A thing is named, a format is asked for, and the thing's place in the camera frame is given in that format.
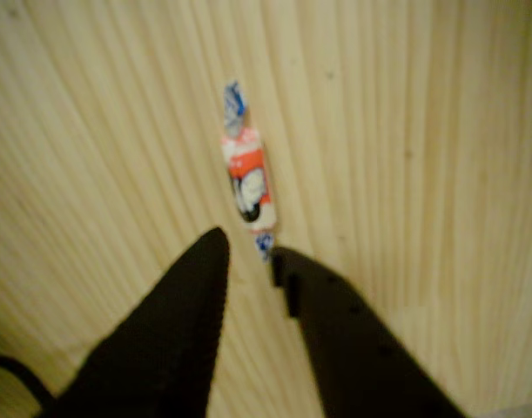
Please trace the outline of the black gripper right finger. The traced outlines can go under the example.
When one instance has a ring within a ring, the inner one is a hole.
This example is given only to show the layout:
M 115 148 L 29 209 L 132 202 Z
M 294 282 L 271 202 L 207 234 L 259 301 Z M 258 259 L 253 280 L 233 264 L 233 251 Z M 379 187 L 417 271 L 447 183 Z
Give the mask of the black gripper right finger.
M 463 417 L 367 300 L 335 271 L 277 246 L 273 284 L 306 345 L 327 417 Z

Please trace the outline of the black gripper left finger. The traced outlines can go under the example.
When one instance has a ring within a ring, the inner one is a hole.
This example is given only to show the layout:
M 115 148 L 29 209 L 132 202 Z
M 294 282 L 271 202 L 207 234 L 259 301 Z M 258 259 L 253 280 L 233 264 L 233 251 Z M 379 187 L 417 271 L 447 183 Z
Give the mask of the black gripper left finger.
M 219 349 L 230 249 L 200 236 L 90 352 L 45 417 L 204 417 Z

